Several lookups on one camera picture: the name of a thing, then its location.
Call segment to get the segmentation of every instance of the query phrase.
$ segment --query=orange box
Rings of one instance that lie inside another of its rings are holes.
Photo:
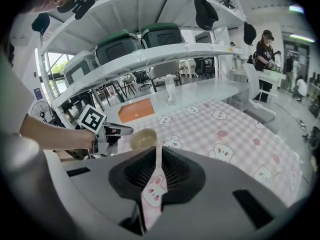
[[[122,123],[126,123],[154,113],[154,107],[151,104],[150,98],[146,98],[135,103],[122,106],[118,111],[118,116]]]

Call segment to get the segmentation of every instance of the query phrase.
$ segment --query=fan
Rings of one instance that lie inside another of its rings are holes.
[[[45,101],[39,101],[34,104],[31,115],[37,118],[41,118],[44,122],[48,123],[53,118],[53,111],[49,104]]]

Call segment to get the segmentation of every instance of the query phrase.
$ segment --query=person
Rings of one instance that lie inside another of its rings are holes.
[[[75,0],[30,0],[21,13],[48,12],[55,8],[72,9]],[[14,59],[14,46],[9,33],[0,42],[0,52],[6,55],[10,65]],[[26,115],[19,133],[36,141],[43,150],[92,149],[96,135],[87,129],[67,129],[44,123],[31,115]]]
[[[285,61],[285,72],[286,72],[286,91],[288,93],[292,92],[293,86],[293,64],[294,64],[294,57],[289,55],[289,57]]]
[[[301,102],[302,98],[307,95],[307,84],[302,75],[299,75],[296,80],[296,85],[293,88],[293,97],[296,101]]]
[[[277,50],[274,53],[274,62],[281,68],[281,51]]]
[[[262,33],[261,40],[256,44],[257,60],[255,63],[255,69],[257,71],[263,71],[264,69],[273,70],[276,66],[274,50],[271,46],[274,37],[270,30],[265,30]],[[269,92],[272,84],[266,81],[259,80],[260,89]],[[255,100],[259,100],[260,94],[255,97]],[[268,100],[268,94],[262,93],[262,102],[266,103]]]
[[[292,63],[292,88],[294,88],[297,75],[298,75],[298,68],[300,68],[300,64],[298,62],[298,58],[296,56],[293,57]]]

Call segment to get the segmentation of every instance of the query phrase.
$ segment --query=plastic container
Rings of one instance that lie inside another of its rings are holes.
[[[175,77],[173,75],[167,74],[165,79],[165,89],[168,97],[169,106],[176,105],[176,86],[174,78]]]

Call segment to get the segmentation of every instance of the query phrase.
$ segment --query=green tree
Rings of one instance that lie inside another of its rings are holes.
[[[60,65],[54,64],[54,66],[51,68],[52,74],[60,73],[63,75],[66,64],[67,64],[67,61],[62,62]]]

